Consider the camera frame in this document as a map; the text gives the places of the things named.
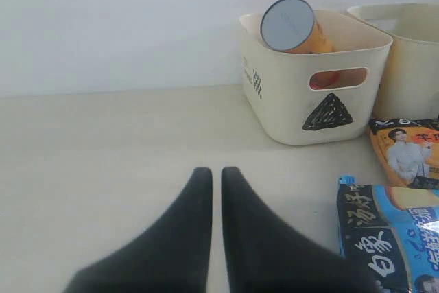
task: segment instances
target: snack package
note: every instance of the snack package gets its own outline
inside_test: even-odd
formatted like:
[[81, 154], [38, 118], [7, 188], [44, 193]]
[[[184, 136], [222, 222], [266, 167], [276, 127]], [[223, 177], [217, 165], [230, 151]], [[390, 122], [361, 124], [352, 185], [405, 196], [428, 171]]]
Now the snack package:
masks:
[[369, 122], [372, 146], [389, 185], [439, 189], [439, 121], [393, 119]]
[[337, 209], [342, 255], [382, 292], [439, 292], [439, 191], [341, 184]]

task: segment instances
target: black triangle logo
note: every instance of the black triangle logo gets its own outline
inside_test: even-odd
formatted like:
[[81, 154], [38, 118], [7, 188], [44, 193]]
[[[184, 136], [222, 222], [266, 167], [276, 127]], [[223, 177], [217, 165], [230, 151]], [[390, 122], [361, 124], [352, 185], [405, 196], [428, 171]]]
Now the black triangle logo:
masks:
[[331, 93], [325, 97], [303, 124], [303, 130], [322, 130], [353, 123], [352, 116], [340, 99]]

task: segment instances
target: cream plastic basket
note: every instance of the cream plastic basket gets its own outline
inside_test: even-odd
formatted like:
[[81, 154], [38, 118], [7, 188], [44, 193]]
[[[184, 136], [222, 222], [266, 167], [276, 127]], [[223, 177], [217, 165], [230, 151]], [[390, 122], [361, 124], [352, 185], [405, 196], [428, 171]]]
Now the cream plastic basket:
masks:
[[[273, 51], [261, 39], [261, 15], [240, 18], [244, 93], [265, 131], [290, 145], [340, 141], [358, 137], [366, 128], [392, 38], [338, 12], [316, 10], [316, 18], [337, 53], [287, 54]], [[357, 86], [313, 90], [309, 81], [322, 71], [349, 70], [342, 75]]]
[[439, 115], [439, 5], [357, 6], [356, 19], [394, 38], [374, 115], [380, 119], [433, 119]]

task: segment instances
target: basket handle hole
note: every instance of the basket handle hole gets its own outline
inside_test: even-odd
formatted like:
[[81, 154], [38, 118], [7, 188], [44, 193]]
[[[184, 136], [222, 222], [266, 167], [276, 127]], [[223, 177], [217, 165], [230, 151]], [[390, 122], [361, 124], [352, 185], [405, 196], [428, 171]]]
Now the basket handle hole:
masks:
[[311, 76], [309, 87], [315, 91], [356, 87], [363, 84], [367, 75], [367, 68], [320, 71]]

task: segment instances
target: white table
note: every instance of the white table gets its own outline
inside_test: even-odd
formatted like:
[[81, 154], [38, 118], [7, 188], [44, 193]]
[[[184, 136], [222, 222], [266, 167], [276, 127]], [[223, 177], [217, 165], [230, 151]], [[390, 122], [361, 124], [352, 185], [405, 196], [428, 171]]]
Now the white table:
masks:
[[61, 292], [145, 230], [194, 167], [214, 177], [208, 291], [228, 291], [220, 171], [237, 165], [294, 228], [337, 252], [337, 178], [385, 182], [366, 136], [289, 147], [240, 86], [0, 100], [0, 292]]

